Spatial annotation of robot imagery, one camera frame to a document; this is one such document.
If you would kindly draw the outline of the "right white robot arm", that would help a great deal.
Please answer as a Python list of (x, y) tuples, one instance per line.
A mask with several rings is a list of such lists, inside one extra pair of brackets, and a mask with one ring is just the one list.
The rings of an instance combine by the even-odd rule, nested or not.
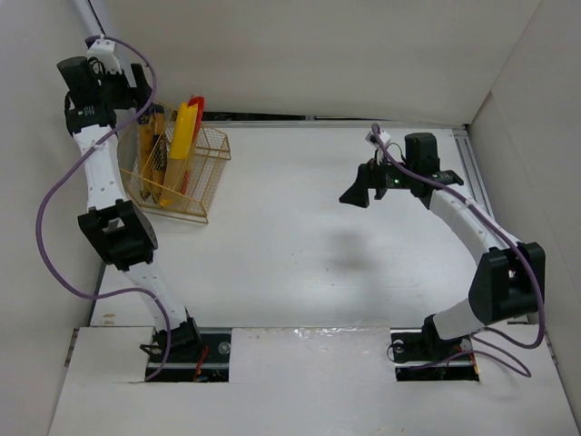
[(535, 313), (545, 329), (546, 254), (538, 243), (523, 243), (506, 232), (464, 190), (462, 178), (440, 167), (431, 133), (405, 137), (405, 152), (395, 159), (390, 136), (378, 124), (366, 137), (375, 155), (358, 167), (353, 185), (340, 202), (366, 208), (388, 190), (406, 190), (444, 222), (468, 249), (477, 269), (467, 297), (428, 316), (422, 334), (429, 344), (452, 342), (507, 319)]

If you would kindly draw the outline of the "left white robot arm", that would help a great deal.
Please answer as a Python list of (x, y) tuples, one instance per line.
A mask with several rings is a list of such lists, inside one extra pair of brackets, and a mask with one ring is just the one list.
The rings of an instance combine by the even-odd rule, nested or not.
[(151, 100), (140, 64), (136, 85), (123, 72), (109, 73), (96, 57), (75, 56), (58, 63), (69, 90), (64, 100), (67, 130), (85, 156), (87, 211), (77, 221), (101, 259), (140, 289), (155, 322), (153, 345), (171, 352), (199, 352), (202, 337), (187, 309), (176, 302), (155, 261), (158, 241), (151, 222), (123, 188), (114, 132), (116, 111), (135, 108), (145, 124), (163, 109)]

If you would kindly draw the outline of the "blue patterned spaghetti bag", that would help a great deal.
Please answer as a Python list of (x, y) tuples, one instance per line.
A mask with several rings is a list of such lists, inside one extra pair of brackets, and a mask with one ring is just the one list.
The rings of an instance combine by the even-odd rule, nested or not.
[(147, 200), (157, 186), (155, 180), (156, 144), (162, 133), (165, 116), (161, 104), (152, 104), (138, 120), (139, 127), (139, 175), (142, 177), (140, 196)]

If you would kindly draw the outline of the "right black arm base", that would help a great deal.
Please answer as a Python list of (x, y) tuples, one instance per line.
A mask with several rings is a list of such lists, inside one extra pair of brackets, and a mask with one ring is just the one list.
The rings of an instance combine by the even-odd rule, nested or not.
[(418, 328), (391, 328), (387, 357), (397, 382), (478, 382), (472, 341), (467, 335), (441, 340), (426, 322)]

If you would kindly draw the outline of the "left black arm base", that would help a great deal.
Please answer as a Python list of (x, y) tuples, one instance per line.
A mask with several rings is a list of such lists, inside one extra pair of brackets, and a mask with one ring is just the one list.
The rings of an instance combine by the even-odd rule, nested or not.
[(199, 328), (193, 318), (171, 332), (171, 347), (162, 364), (167, 332), (153, 331), (140, 350), (148, 356), (147, 382), (228, 382), (232, 328)]

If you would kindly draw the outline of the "navy label spaghetti bag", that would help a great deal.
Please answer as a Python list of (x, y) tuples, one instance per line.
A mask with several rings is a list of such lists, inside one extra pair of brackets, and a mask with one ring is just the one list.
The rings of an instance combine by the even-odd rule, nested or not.
[(151, 196), (157, 203), (162, 193), (162, 184), (167, 164), (166, 136), (164, 132), (165, 112), (160, 104), (152, 109), (153, 149), (151, 153)]

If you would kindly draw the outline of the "yellow spaghetti bag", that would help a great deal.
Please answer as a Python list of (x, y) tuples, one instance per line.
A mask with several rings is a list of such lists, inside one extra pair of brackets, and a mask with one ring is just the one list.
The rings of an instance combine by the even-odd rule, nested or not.
[(178, 110), (160, 197), (160, 205), (162, 207), (169, 207), (173, 204), (182, 189), (186, 161), (192, 145), (199, 112), (198, 106), (198, 104), (181, 103)]

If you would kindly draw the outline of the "red spaghetti bag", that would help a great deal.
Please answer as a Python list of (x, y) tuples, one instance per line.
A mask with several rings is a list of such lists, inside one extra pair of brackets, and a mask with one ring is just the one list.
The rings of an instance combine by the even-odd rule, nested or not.
[(187, 158), (186, 168), (185, 168), (185, 172), (184, 172), (184, 175), (182, 178), (182, 186), (181, 186), (181, 190), (180, 190), (181, 194), (186, 194), (186, 192), (187, 192), (187, 187), (188, 187), (189, 178), (190, 178), (190, 160), (193, 158), (193, 154), (195, 151), (195, 145), (196, 145), (196, 141), (197, 141), (197, 136), (198, 136), (198, 133), (201, 129), (202, 117), (203, 117), (204, 106), (205, 106), (205, 98), (201, 95), (193, 95), (191, 97), (188, 105), (195, 106), (197, 108), (197, 114), (196, 114), (196, 119), (195, 119), (194, 131), (192, 134), (192, 149), (190, 151), (189, 157)]

